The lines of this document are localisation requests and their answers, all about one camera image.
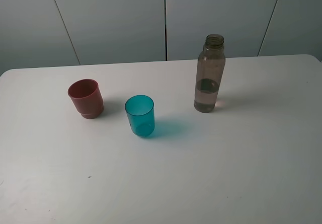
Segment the teal translucent plastic cup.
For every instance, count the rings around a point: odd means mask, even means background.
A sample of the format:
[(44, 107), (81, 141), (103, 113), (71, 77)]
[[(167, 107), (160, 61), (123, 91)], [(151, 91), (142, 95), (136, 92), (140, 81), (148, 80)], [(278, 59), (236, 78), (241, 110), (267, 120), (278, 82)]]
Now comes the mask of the teal translucent plastic cup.
[(125, 103), (132, 132), (139, 137), (151, 135), (155, 129), (154, 101), (146, 95), (136, 95)]

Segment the smoky clear plastic bottle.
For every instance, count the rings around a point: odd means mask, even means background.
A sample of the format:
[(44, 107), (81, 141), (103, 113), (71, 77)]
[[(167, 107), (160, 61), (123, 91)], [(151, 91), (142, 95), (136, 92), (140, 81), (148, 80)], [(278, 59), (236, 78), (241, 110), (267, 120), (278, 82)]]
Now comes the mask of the smoky clear plastic bottle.
[(197, 61), (194, 107), (202, 113), (214, 110), (225, 67), (224, 37), (210, 34)]

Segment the red plastic cup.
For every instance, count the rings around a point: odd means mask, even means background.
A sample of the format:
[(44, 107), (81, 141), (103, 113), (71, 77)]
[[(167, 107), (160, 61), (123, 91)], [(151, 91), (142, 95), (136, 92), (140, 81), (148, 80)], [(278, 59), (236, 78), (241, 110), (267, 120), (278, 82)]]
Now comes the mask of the red plastic cup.
[(73, 83), (67, 91), (76, 110), (85, 119), (94, 119), (104, 111), (104, 102), (99, 84), (93, 79)]

